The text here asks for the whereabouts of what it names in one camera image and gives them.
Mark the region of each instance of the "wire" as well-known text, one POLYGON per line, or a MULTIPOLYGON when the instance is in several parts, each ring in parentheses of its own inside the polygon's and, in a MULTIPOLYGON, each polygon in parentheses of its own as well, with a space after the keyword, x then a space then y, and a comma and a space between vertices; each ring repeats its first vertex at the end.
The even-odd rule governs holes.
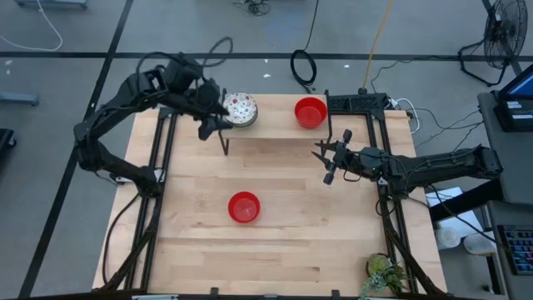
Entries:
POLYGON ((309 47, 309 42, 311 41, 311 36, 312 36, 313 30, 315 28, 316 11, 318 11, 318 3, 319 2, 320 2, 320 0, 316 0, 315 13, 313 14, 313 22, 311 23, 311 30, 309 31, 309 38, 307 39, 307 44, 306 44, 306 47, 303 48, 303 51, 307 50, 307 47, 309 47))
MULTIPOLYGON (((471 113, 469 113, 468 115, 466 115, 466 117, 462 118, 461 120, 458 120, 458 121, 456 121, 456 122, 453 122, 453 124, 451 124, 450 126, 448 126, 448 127, 444 127, 444 128, 442 127, 442 130, 441 130, 439 133, 437 133, 436 135, 434 135, 434 136, 432 136, 432 137, 426 139, 424 142, 419 143, 419 144, 415 147, 415 149, 417 149, 418 147, 422 146, 422 145, 425 144, 425 143, 428 143, 428 142, 429 142, 430 140, 432 140, 433 138, 436 138, 436 137, 440 136, 440 135, 441 135, 442 133, 444 133, 444 131, 446 131, 446 130, 450 130, 450 129, 452 129, 452 128, 453 128, 453 129, 460 129, 460 128, 453 127, 453 126, 456 125, 456 124, 459 123, 459 122, 465 121, 469 116, 473 115, 474 113, 478 113, 478 112, 479 112, 479 110, 476 110, 476 111, 474 111, 474 112, 471 112, 471 113)), ((478 124, 481 124, 481 123, 482 123, 482 122, 473 123, 473 124, 470 124, 470 125, 464 126, 464 128, 468 128, 468 127, 470 127, 470 126, 475 126, 475 125, 478 125, 478 124)))
POLYGON ((444 59, 444 60, 450 60, 449 57, 443 57, 443 56, 438 56, 438 55, 427 55, 427 56, 421 56, 421 57, 415 57, 413 59, 407 59, 407 60, 397 60, 395 62, 393 62, 391 65, 388 65, 388 66, 385 66, 385 67, 380 67, 379 70, 377 70, 377 74, 376 76, 370 81, 370 84, 372 86, 372 90, 374 90, 374 93, 377 93, 376 92, 376 87, 374 86, 374 82, 375 80, 377 80, 379 77, 380 77, 380 74, 381 74, 381 71, 382 70, 387 70, 387 69, 390 69, 390 68, 393 68, 395 67, 395 65, 397 65, 398 63, 412 63, 414 61, 418 61, 418 60, 428 60, 430 58, 437 58, 437 59, 444 59))
POLYGON ((118 183, 114 182, 113 180, 100 176, 100 174, 98 174, 98 172, 96 172, 96 171, 93 172, 93 173, 94 173, 94 175, 96 175, 98 178, 100 178, 100 179, 102 179, 102 180, 104 180, 104 181, 107 181, 108 183, 111 183, 111 184, 114 185, 115 187, 118 187, 118 183))
POLYGON ((411 197, 407 197, 406 200, 411 200, 412 202, 414 202, 414 203, 418 203, 418 204, 420 204, 420 205, 422 205, 422 206, 425 206, 426 208, 429 208, 429 207, 430 207, 429 205, 427 205, 426 202, 422 202, 422 201, 420 201, 420 200, 417 200, 417 199, 414 199, 414 198, 411 198, 411 197))
POLYGON ((311 57, 311 55, 309 55, 309 53, 306 52, 306 50, 309 47, 309 42, 311 41, 311 36, 312 36, 313 30, 315 28, 316 12, 318 11, 318 3, 319 2, 320 2, 320 0, 316 0, 315 12, 313 14, 313 21, 311 23, 311 30, 309 31, 309 38, 307 39, 306 46, 303 49, 295 50, 292 53, 292 55, 291 55, 291 72, 292 72, 292 76, 306 90, 306 92, 308 94, 311 94, 312 93, 311 91, 315 90, 315 88, 313 88, 313 87, 309 88, 309 87, 315 82, 317 70, 316 70, 316 62, 315 62, 315 60, 311 57), (303 55, 303 57, 309 62, 309 65, 311 66, 312 75, 311 75, 311 79, 309 79, 309 80, 306 80, 306 79, 303 79, 302 77, 300 77, 300 75, 298 75, 298 72, 296 71, 296 68, 294 67, 294 60, 296 59, 296 56, 298 56, 299 54, 303 55))
POLYGON ((389 13, 391 12, 391 8, 392 8, 392 0, 389 0, 389 4, 386 6, 385 15, 383 16, 383 20, 381 21, 380 27, 377 29, 377 34, 376 34, 376 37, 374 38, 374 43, 372 44, 370 55, 368 56, 368 64, 366 65, 365 81, 363 81, 363 89, 366 88, 366 81, 368 80, 368 75, 370 75, 370 67, 372 65, 372 57, 374 56, 374 50, 376 50, 377 40, 380 38, 381 31, 383 30, 383 27, 385 26, 385 21, 386 21, 386 18, 389 16, 389 13))
POLYGON ((47 14, 44 12, 44 9, 42 9, 42 6, 41 6, 41 0, 37 0, 37 5, 39 6, 39 12, 42 14, 42 16, 44 17, 44 19, 47 21, 48 25, 50 25, 50 28, 56 33, 57 37, 59 38, 59 45, 57 45, 57 47, 53 48, 53 49, 48 49, 48 48, 40 48, 40 47, 26 47, 26 46, 22 46, 22 45, 19 45, 17 43, 14 43, 14 42, 11 42, 9 41, 8 39, 6 39, 5 37, 1 36, 0 35, 0 38, 14 46, 14 47, 17 47, 17 48, 21 48, 21 49, 25 49, 25 50, 31 50, 31 51, 46 51, 46 52, 54 52, 54 51, 57 51, 62 45, 63 45, 63 38, 61 36, 61 34, 59 34, 59 32, 57 31, 57 29, 52 25, 52 22, 50 22, 50 20, 48 20, 48 17, 47 17, 47 14))
POLYGON ((476 233, 479 233, 481 236, 483 236, 484 238, 488 239, 489 241, 493 242, 494 244, 496 244, 500 249, 504 250, 505 252, 509 253, 512 257, 514 257, 515 255, 518 255, 520 256, 522 259, 523 259, 523 263, 527 263, 527 264, 531 264, 531 262, 528 261, 527 257, 524 257, 522 256, 521 253, 513 253, 508 247, 504 246, 503 244, 501 244, 500 242, 496 241, 494 238, 492 237, 489 237, 488 235, 486 235, 484 232, 482 232, 481 230, 477 229, 476 227, 474 227, 472 224, 470 224, 469 222, 465 221, 463 218, 459 217, 459 215, 457 213, 454 213, 452 212, 445 204, 444 202, 441 200, 441 196, 439 196, 439 193, 437 192, 435 186, 433 186, 433 184, 430 184, 428 185, 428 187, 431 187, 433 189, 433 191, 435 191, 435 195, 436 195, 436 198, 439 200, 439 202, 441 203, 442 207, 444 208, 444 210, 446 210, 446 212, 448 214, 450 214, 452 217, 454 218, 457 218, 459 221, 463 222, 464 224, 466 224, 469 228, 472 228, 476 233))
POLYGON ((271 6, 266 4, 265 1, 268 0, 259 0, 259 2, 254 2, 254 0, 246 0, 244 3, 242 2, 234 2, 233 5, 242 9, 245 12, 250 13, 251 15, 255 17, 260 17, 268 14, 271 10, 271 6), (242 7, 244 4, 248 4, 248 8, 242 7))
MULTIPOLYGON (((218 48, 218 46, 220 46, 223 42, 225 41, 228 41, 230 43, 230 50, 228 52, 228 54, 230 53, 233 53, 233 39, 231 37, 223 37, 221 38, 218 42, 215 42, 215 45, 209 50, 209 53, 208 54, 213 54, 214 51, 218 48)), ((140 60, 139 62, 137 63, 137 67, 135 68, 135 74, 136 74, 136 77, 137 77, 137 94, 140 95, 141 94, 141 78, 139 76, 139 73, 141 72, 141 66, 142 64, 144 63, 145 60, 147 60, 148 58, 150 57, 153 57, 153 56, 156 56, 156 55, 160 55, 160 56, 163 56, 165 58, 168 58, 176 63, 180 63, 180 64, 183 64, 184 61, 183 60, 180 60, 178 59, 177 57, 174 57, 172 56, 171 54, 169 53, 164 53, 164 52, 161 52, 161 51, 155 51, 155 52, 149 52, 147 54, 145 54, 140 60)), ((214 63, 211 63, 211 64, 207 64, 207 60, 208 58, 204 59, 203 61, 203 64, 202 66, 204 68, 211 68, 211 67, 217 67, 217 66, 220 66, 221 64, 223 64, 227 59, 224 58, 218 62, 214 62, 214 63)))
POLYGON ((411 101, 409 101, 409 99, 407 99, 407 98, 400 98, 400 99, 397 99, 395 101, 397 103, 400 102, 400 101, 405 101, 405 102, 409 103, 409 105, 411 106, 411 108, 413 110, 413 113, 415 114, 415 120, 416 120, 416 129, 414 131, 411 131, 411 134, 414 134, 414 133, 418 132, 418 130, 420 130, 420 120, 418 118, 418 114, 416 113, 416 109, 413 106, 413 103, 411 103, 411 101))
POLYGON ((440 128, 440 129, 456 130, 456 129, 469 128, 470 126, 472 126, 472 124, 470 124, 470 125, 465 125, 465 126, 460 126, 460 127, 450 127, 450 126, 448 126, 448 127, 443 127, 443 126, 441 126, 441 125, 439 124, 439 122, 436 120, 435 114, 434 114, 431 110, 429 110, 429 109, 427 109, 427 108, 420 108, 420 107, 419 107, 419 108, 418 108, 418 107, 415 107, 415 108, 413 108, 413 110, 414 110, 414 109, 416 109, 416 110, 418 110, 418 111, 428 112, 428 113, 433 117, 433 120, 435 121, 435 125, 436 125, 438 128, 440 128))
POLYGON ((109 229, 107 230, 106 242, 104 243, 104 246, 103 246, 103 258, 102 258, 102 279, 105 284, 107 284, 107 276, 106 276, 107 252, 109 250, 109 240, 111 239, 111 233, 113 229, 115 228, 115 225, 117 225, 118 219, 121 217, 121 215, 123 215, 126 212, 126 210, 128 210, 131 207, 131 205, 133 205, 133 203, 135 202, 135 200, 137 200, 137 198, 139 198, 139 193, 137 193, 137 195, 135 195, 135 197, 133 197, 133 199, 130 200, 130 202, 128 202, 126 206, 118 213, 118 215, 113 219, 111 226, 109 226, 109 229))
POLYGON ((361 175, 359 175, 358 179, 348 179, 348 178, 346 178, 346 173, 347 172, 348 172, 348 170, 344 170, 344 175, 342 175, 342 178, 344 179, 344 181, 349 182, 349 183, 356 183, 356 182, 361 180, 361 175))
POLYGON ((459 148, 459 146, 466 140, 466 138, 468 138, 468 136, 474 131, 474 129, 478 128, 479 126, 481 125, 481 123, 478 123, 477 125, 475 125, 474 127, 472 127, 468 133, 465 135, 465 137, 459 142, 459 144, 453 149, 453 151, 457 150, 457 148, 459 148))
MULTIPOLYGON (((222 43, 224 43, 225 41, 228 41, 230 43, 230 50, 227 52, 228 54, 229 53, 233 53, 233 39, 231 37, 223 37, 221 40, 219 40, 218 42, 215 42, 215 44, 213 45, 213 47, 211 47, 211 49, 209 49, 209 52, 208 54, 213 54, 215 52, 215 50, 218 48, 218 46, 220 46, 222 43)), ((209 60, 209 58, 205 58, 203 60, 203 63, 202 63, 202 66, 204 68, 213 68, 213 67, 218 67, 220 65, 222 65, 223 63, 226 62, 227 58, 223 58, 221 60, 219 60, 218 62, 214 62, 214 63, 207 63, 207 60, 209 60)))
POLYGON ((384 215, 384 214, 382 214, 381 212, 379 212, 377 210, 377 204, 379 204, 380 202, 381 202, 381 199, 377 199, 374 209, 376 210, 376 213, 377 213, 378 216, 388 218, 396 210, 396 206, 393 206, 392 209, 390 211, 386 212, 386 214, 384 215))

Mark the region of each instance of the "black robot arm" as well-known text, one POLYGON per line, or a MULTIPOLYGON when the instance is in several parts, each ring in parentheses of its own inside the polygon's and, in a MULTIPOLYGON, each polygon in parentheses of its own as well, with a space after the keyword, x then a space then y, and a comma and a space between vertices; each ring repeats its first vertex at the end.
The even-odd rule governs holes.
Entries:
POLYGON ((97 172, 106 170, 131 179, 143 197, 155 197, 161 184, 151 167, 137 167, 111 154, 98 139, 132 113, 162 104, 180 114, 202 122, 198 128, 201 140, 220 129, 232 128, 222 121, 227 110, 219 103, 220 88, 213 79, 203 77, 202 67, 182 54, 168 65, 147 72, 133 73, 118 89, 117 95, 92 116, 74 127, 76 151, 80 168, 97 172), (201 86, 189 88, 202 79, 201 86))
POLYGON ((454 152, 422 157, 390 155, 375 147, 364 147, 361 151, 351 151, 346 146, 351 140, 351 131, 346 130, 343 141, 330 144, 317 144, 323 151, 335 152, 332 160, 313 153, 328 171, 325 184, 331 184, 335 171, 339 168, 369 179, 373 182, 387 182, 389 194, 407 198, 418 187, 464 176, 481 179, 497 178, 503 171, 496 152, 482 146, 460 149, 454 152))

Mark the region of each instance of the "potted plant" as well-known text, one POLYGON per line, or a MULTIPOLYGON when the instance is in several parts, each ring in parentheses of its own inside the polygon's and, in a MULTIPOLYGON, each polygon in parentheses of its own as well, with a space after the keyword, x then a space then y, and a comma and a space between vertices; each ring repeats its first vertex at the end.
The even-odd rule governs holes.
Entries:
POLYGON ((366 300, 370 291, 381 292, 389 287, 393 293, 397 294, 403 288, 402 280, 407 279, 403 268, 398 263, 392 263, 390 258, 383 253, 374 253, 366 262, 365 281, 361 289, 361 300, 366 300))

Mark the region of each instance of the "keyboard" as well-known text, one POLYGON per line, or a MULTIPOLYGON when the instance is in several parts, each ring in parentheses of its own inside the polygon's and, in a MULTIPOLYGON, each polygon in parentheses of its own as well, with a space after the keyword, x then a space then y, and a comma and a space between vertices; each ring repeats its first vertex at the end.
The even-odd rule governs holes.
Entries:
POLYGON ((533 226, 499 225, 498 233, 503 245, 513 253, 507 253, 512 272, 533 275, 533 226))
POLYGON ((332 115, 365 113, 371 109, 384 109, 388 104, 383 92, 364 95, 329 96, 327 107, 332 115))

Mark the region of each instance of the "butcher block tabletop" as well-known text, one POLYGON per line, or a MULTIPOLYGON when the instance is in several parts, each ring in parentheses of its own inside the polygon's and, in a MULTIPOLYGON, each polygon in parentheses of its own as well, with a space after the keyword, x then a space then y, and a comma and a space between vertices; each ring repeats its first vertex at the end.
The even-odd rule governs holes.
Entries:
MULTIPOLYGON (((158 110, 136 115, 125 157, 130 163, 147 165, 157 115, 158 110)), ((351 150, 370 145, 364 117, 331 120, 333 141, 351 129, 351 150)), ((392 152, 415 156, 406 113, 386 111, 386 124, 392 152)), ((329 296, 337 289, 342 296, 359 295, 367 278, 366 260, 386 253, 381 217, 375 212, 376 184, 345 182, 339 171, 331 186, 322 183, 326 170, 311 154, 318 149, 312 140, 236 138, 224 156, 215 133, 205 142, 198 139, 199 125, 188 116, 177 121, 148 292, 209 293, 219 288, 220 294, 329 296), (256 194, 261 202, 253 223, 238 224, 227 212, 229 199, 240 191, 256 194)), ((377 122, 375 127, 380 145, 377 122)), ((118 188, 110 222, 136 193, 132 184, 118 188)), ((425 201, 422 189, 411 197, 425 201)), ((109 277, 131 250, 139 203, 114 228, 109 277)), ((413 256, 446 290, 429 212, 417 203, 402 204, 413 256)), ((143 263, 144 254, 137 260, 133 287, 139 286, 143 263)), ((101 270, 102 256, 95 288, 103 284, 101 270)))

